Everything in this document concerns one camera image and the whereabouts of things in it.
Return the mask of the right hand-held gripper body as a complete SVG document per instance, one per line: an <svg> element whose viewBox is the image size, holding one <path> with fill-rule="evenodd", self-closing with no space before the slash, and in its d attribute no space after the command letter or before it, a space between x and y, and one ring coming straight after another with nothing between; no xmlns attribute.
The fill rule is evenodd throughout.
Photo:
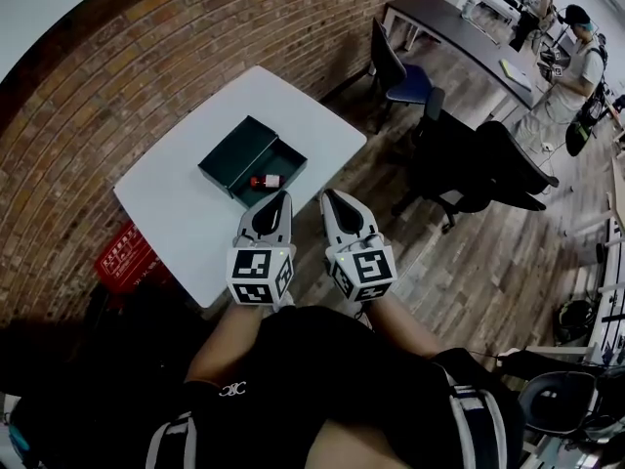
<svg viewBox="0 0 625 469"><path fill-rule="evenodd" d="M325 259L329 276L348 302L381 298L396 281L393 250L381 234L330 245Z"/></svg>

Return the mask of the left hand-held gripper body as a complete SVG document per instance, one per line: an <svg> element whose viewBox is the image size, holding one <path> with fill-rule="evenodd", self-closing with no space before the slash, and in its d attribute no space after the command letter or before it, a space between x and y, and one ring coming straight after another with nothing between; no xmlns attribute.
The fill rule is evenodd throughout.
<svg viewBox="0 0 625 469"><path fill-rule="evenodd" d="M227 255L227 284L236 304L279 306L294 277L295 245L286 247L237 246Z"/></svg>

